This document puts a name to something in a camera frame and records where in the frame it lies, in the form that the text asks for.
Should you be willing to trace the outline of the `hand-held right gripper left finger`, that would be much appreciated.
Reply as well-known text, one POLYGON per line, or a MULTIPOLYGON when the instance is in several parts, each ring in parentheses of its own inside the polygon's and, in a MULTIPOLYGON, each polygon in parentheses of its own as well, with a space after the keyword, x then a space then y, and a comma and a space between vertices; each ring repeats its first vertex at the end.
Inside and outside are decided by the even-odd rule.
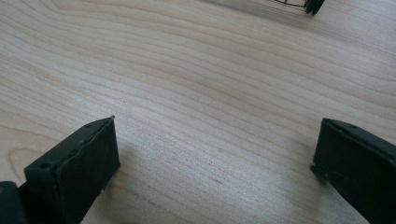
POLYGON ((34 224, 79 224, 120 167, 112 117, 88 123, 24 168, 34 224))

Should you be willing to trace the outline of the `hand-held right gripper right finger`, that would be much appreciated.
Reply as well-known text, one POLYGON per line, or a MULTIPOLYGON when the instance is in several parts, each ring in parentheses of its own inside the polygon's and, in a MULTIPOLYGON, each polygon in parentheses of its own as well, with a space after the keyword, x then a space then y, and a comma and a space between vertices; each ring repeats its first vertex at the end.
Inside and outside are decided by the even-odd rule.
POLYGON ((396 146, 335 119, 321 122, 310 166, 371 224, 396 224, 396 146))

